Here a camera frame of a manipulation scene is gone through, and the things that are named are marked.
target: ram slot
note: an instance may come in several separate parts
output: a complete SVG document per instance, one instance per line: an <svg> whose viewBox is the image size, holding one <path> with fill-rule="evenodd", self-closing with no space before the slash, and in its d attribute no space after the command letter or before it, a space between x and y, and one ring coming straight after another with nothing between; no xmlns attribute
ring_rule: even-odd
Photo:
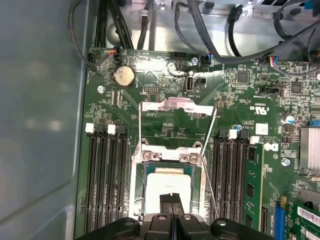
<svg viewBox="0 0 320 240"><path fill-rule="evenodd" d="M223 202L222 202L222 194L223 194L223 170L224 170L224 159L226 158L225 149L226 143L221 139L215 139L212 148L212 167L211 167L211 184L213 188L213 193L215 196L215 201L217 205L217 210L219 215L222 214L223 210ZM213 208L211 208L211 220L213 221L216 213Z"/></svg>
<svg viewBox="0 0 320 240"><path fill-rule="evenodd" d="M125 191L126 180L126 167L127 167L127 139L124 134L119 137L119 161L118 162L118 174L117 174L117 190L116 190L116 216L115 220L123 217L123 201Z"/></svg>
<svg viewBox="0 0 320 240"><path fill-rule="evenodd" d="M246 141L215 138L212 148L211 183L219 217L238 223L242 219Z"/></svg>
<svg viewBox="0 0 320 240"><path fill-rule="evenodd" d="M235 180L237 178L237 169L236 169L236 161L237 161L237 144L234 141L229 142L229 152L228 152L228 162L229 166L227 172L229 174L228 178L228 198L227 202L229 203L229 211L226 218L233 220L234 214L236 211L236 186Z"/></svg>
<svg viewBox="0 0 320 240"><path fill-rule="evenodd" d="M113 215L115 209L115 182L116 182L116 162L117 162L117 137L115 135L108 135L110 145L109 154L107 157L108 176L107 176L107 194L106 194L106 216L105 223L113 222Z"/></svg>
<svg viewBox="0 0 320 240"><path fill-rule="evenodd" d="M236 178L236 194L237 194L237 204L236 204L236 215L234 216L234 221L240 223L242 221L243 214L243 202L244 202L244 184L245 184L245 163L248 151L248 140L240 140L237 149L237 164L236 170L238 176Z"/></svg>
<svg viewBox="0 0 320 240"><path fill-rule="evenodd" d="M100 138L96 135L90 137L89 159L88 159L88 182L86 193L86 215L85 233L90 233L95 229L96 222L96 199L97 199L97 167L98 151L100 148Z"/></svg>
<svg viewBox="0 0 320 240"><path fill-rule="evenodd" d="M108 141L106 137L101 138L102 150L99 155L99 183L97 191L97 214L96 228L101 228L106 225L106 178L107 178L107 153Z"/></svg>

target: black cable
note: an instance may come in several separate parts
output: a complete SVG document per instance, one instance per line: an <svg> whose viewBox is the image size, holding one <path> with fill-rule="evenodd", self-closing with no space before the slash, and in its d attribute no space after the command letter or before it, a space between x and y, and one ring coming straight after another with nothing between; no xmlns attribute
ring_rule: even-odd
<svg viewBox="0 0 320 240"><path fill-rule="evenodd" d="M106 44L106 36L107 36L107 12L108 12L108 1L102 0L101 4L101 15L100 15L100 36L99 36L99 46L101 48L105 48Z"/></svg>
<svg viewBox="0 0 320 240"><path fill-rule="evenodd" d="M71 39L72 39L72 44L76 50L76 52L78 53L78 55L80 56L81 60L83 62L85 62L89 67L98 67L101 64L103 64L108 58L109 55L105 55L103 58L101 58L98 62L93 63L88 61L83 54L81 53L81 50L79 48L78 42L77 42L77 38L76 38L76 33L75 33L75 26L74 26L74 13L75 13L75 9L77 8L77 6L82 2L82 0L78 0L76 2L74 2L71 7L70 7L70 11L69 11L69 16L68 16L68 23L69 23L69 31L70 31L70 35L71 35Z"/></svg>
<svg viewBox="0 0 320 240"><path fill-rule="evenodd" d="M174 28L175 28L175 32L178 35L178 37L180 38L180 40L187 45L190 49L192 49L193 51L195 51L197 54L200 54L202 56L206 56L207 53L205 53L204 51L201 51L200 49L196 48L195 46L193 46L184 36L184 34L182 33L180 27L179 27L179 17L180 17L180 6L183 7L188 7L187 4L183 3L183 2L177 2L175 5L175 12L174 12Z"/></svg>
<svg viewBox="0 0 320 240"><path fill-rule="evenodd" d="M293 41L297 40L299 37L302 35L311 32L316 26L320 24L320 20L316 21L315 23L311 24L310 26L306 27L302 31L298 32L291 38L283 41L282 43L273 46L271 48L268 48L264 51L260 51L255 54L247 55L247 56L242 56L242 57L221 57L215 48L214 44L211 41L210 35L207 31L207 28L205 26L204 20L201 16L198 4L194 0L188 0L188 5L189 9L191 12L191 15L194 20L194 24L196 26L196 29L201 37L201 40L203 41L204 45L209 49L213 57L220 63L222 64L240 64L244 63L253 59L258 59L267 55L270 55L271 53L274 53L280 49L283 49L284 47L288 46L291 44Z"/></svg>
<svg viewBox="0 0 320 240"><path fill-rule="evenodd" d="M150 10L150 7L152 6L154 0L148 0L148 2L144 6L144 10ZM147 16L142 16L141 20L141 33L140 37L138 40L137 48L138 50L142 50L144 48L145 40L146 40L146 35L148 31L148 24L149 24L149 17Z"/></svg>
<svg viewBox="0 0 320 240"><path fill-rule="evenodd" d="M231 9L231 12L227 18L227 22L229 23L228 26L228 41L229 41L229 45L231 47L231 50L233 52L233 54L236 57L241 57L240 52L237 49L236 43L235 43L235 39L234 39L234 28L235 28L235 23L236 21L239 20L241 14L242 14L242 9L243 9L243 5L239 5L237 7L234 7L233 9Z"/></svg>
<svg viewBox="0 0 320 240"><path fill-rule="evenodd" d="M99 0L98 2L98 11L96 16L96 25L95 25L95 38L93 46L95 48L100 46L100 30L101 30L101 14L102 14L102 2L103 0Z"/></svg>
<svg viewBox="0 0 320 240"><path fill-rule="evenodd" d="M311 71L308 71L308 72L304 72L304 73L290 73L290 72L286 72L285 70L282 70L282 69L278 68L276 65L273 66L273 69L275 71L277 71L278 73L287 75L289 77L304 77L304 76L315 74L320 70L320 69L316 68L314 70L311 70Z"/></svg>
<svg viewBox="0 0 320 240"><path fill-rule="evenodd" d="M122 15L122 12L121 12L121 10L120 10L120 8L118 6L117 0L112 0L111 4L112 4L112 7L113 7L113 11L117 15L117 18L119 20L119 24L120 24L120 26L121 26L121 28L123 30L123 35L125 37L128 49L134 49L134 45L133 45L132 40L131 40L131 36L130 36L130 32L129 32L128 26L127 26L125 18Z"/></svg>
<svg viewBox="0 0 320 240"><path fill-rule="evenodd" d="M282 11L292 5L292 4L297 4L297 3L306 3L309 2L309 0L290 0L287 1L274 15L274 19L273 19L273 24L274 24L274 28L275 31L277 32L277 34L284 40L291 38L292 36L284 29L284 27L281 25L280 22L280 16ZM292 42L293 45L295 45L298 49L301 50L302 54L303 54L303 58L306 60L308 57L308 50L306 48L306 46L300 41L300 40L295 40Z"/></svg>
<svg viewBox="0 0 320 240"><path fill-rule="evenodd" d="M115 25L116 33L118 34L119 39L120 39L120 44L124 49L128 49L129 46L127 44L123 29L120 26L119 19L117 17L116 12L114 11L114 7L113 7L112 4L110 4L109 9L110 9L110 12L111 12L111 15L112 15L112 18L113 18L113 22L114 22L114 25Z"/></svg>

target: chip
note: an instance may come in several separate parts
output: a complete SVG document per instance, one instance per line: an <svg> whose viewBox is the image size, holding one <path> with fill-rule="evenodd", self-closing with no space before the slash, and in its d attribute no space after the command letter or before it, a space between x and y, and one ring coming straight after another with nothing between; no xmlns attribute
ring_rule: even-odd
<svg viewBox="0 0 320 240"><path fill-rule="evenodd" d="M248 148L248 159L254 161L256 159L256 149L253 147Z"/></svg>
<svg viewBox="0 0 320 240"><path fill-rule="evenodd" d="M251 185L250 183L248 183L247 188L246 188L246 193L248 194L248 196L250 198L254 197L254 190L255 190L255 187L253 185Z"/></svg>
<svg viewBox="0 0 320 240"><path fill-rule="evenodd" d="M247 84L249 82L249 73L245 71L238 72L238 83Z"/></svg>
<svg viewBox="0 0 320 240"><path fill-rule="evenodd" d="M218 101L216 103L216 106L218 109L223 109L225 107L225 102L224 101Z"/></svg>
<svg viewBox="0 0 320 240"><path fill-rule="evenodd" d="M291 83L291 93L301 94L302 93L302 82L294 81Z"/></svg>

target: screw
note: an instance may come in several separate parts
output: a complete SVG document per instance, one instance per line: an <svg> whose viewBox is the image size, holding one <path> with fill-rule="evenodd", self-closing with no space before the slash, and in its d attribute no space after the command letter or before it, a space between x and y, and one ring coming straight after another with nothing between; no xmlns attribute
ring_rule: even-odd
<svg viewBox="0 0 320 240"><path fill-rule="evenodd" d="M245 16L247 16L247 15L248 15L248 10L246 10L246 9L245 9L245 10L243 10L243 12L242 12L242 16L243 16L243 17L245 17Z"/></svg>
<svg viewBox="0 0 320 240"><path fill-rule="evenodd" d="M192 156L190 157L190 162L191 162L191 163L195 164L197 161L198 161L198 157L197 157L197 156L192 155Z"/></svg>
<svg viewBox="0 0 320 240"><path fill-rule="evenodd" d="M199 59L197 57L193 57L190 62L193 66L196 66L199 63Z"/></svg>
<svg viewBox="0 0 320 240"><path fill-rule="evenodd" d="M185 220L190 220L190 219L191 219L191 216L190 216L190 215L183 215L183 219L185 219Z"/></svg>
<svg viewBox="0 0 320 240"><path fill-rule="evenodd" d="M165 219L167 219L167 216L164 216L164 215L158 216L158 219L160 219L160 220L165 220Z"/></svg>
<svg viewBox="0 0 320 240"><path fill-rule="evenodd" d="M282 166L289 166L290 165L290 160L288 158L282 158L281 160Z"/></svg>
<svg viewBox="0 0 320 240"><path fill-rule="evenodd" d="M98 86L97 91L100 94L103 94L105 92L106 88L104 86Z"/></svg>
<svg viewBox="0 0 320 240"><path fill-rule="evenodd" d="M225 221L223 221L223 220L218 220L216 223L217 223L218 225L222 226L222 227L224 227L224 226L227 225L227 223L226 223Z"/></svg>
<svg viewBox="0 0 320 240"><path fill-rule="evenodd" d="M163 1L160 2L159 8L160 8L161 10L165 10L165 7L166 7L166 4L165 4Z"/></svg>
<svg viewBox="0 0 320 240"><path fill-rule="evenodd" d="M143 160L150 160L150 158L151 158L151 153L150 153L150 152L144 152L144 153L142 154L142 158L143 158Z"/></svg>

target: connector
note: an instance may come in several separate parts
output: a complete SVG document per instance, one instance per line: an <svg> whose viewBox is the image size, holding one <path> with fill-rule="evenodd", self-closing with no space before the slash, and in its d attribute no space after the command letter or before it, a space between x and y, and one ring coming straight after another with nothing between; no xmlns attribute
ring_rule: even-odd
<svg viewBox="0 0 320 240"><path fill-rule="evenodd" d="M281 206L275 207L274 239L285 240L285 210Z"/></svg>
<svg viewBox="0 0 320 240"><path fill-rule="evenodd" d="M311 120L309 122L310 127L320 127L320 120Z"/></svg>

